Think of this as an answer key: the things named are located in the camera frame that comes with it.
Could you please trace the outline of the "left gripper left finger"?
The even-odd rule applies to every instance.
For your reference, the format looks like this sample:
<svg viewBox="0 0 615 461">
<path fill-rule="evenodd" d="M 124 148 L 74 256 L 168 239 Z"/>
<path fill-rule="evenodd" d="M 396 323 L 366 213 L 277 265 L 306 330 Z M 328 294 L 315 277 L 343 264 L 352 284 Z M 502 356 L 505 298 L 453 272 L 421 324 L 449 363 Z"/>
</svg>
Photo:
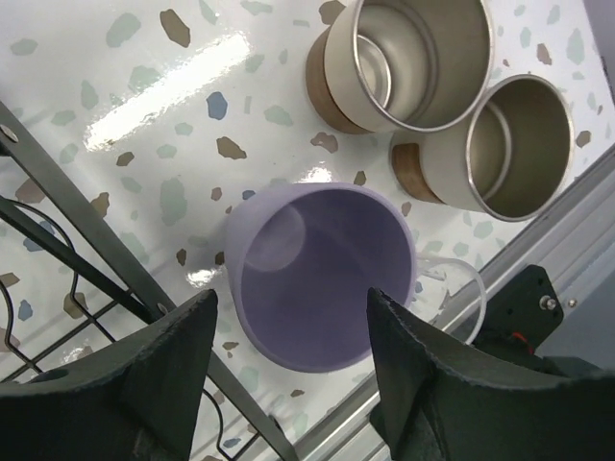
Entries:
<svg viewBox="0 0 615 461">
<path fill-rule="evenodd" d="M 2 459 L 188 459 L 217 303 L 205 291 L 98 352 L 2 384 Z"/>
</svg>

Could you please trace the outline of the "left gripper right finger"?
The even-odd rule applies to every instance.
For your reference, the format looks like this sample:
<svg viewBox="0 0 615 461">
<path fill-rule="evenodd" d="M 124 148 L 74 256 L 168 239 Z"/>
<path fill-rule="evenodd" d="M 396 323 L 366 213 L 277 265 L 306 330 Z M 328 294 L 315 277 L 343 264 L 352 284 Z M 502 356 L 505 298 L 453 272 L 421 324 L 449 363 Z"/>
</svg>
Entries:
<svg viewBox="0 0 615 461">
<path fill-rule="evenodd" d="M 379 289 L 366 313 L 392 459 L 613 459 L 612 374 L 557 376 L 503 361 Z"/>
</svg>

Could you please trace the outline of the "purple plastic cup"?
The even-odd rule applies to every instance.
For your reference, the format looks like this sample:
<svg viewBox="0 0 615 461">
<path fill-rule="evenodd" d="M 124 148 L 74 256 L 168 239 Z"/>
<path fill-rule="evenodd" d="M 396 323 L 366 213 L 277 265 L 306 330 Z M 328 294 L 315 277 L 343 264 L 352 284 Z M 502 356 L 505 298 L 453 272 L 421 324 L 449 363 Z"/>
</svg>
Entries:
<svg viewBox="0 0 615 461">
<path fill-rule="evenodd" d="M 246 336 L 274 363 L 302 373 L 366 358 L 369 289 L 407 303 L 417 279 L 401 211 L 345 182 L 261 190 L 229 215 L 224 253 Z"/>
</svg>

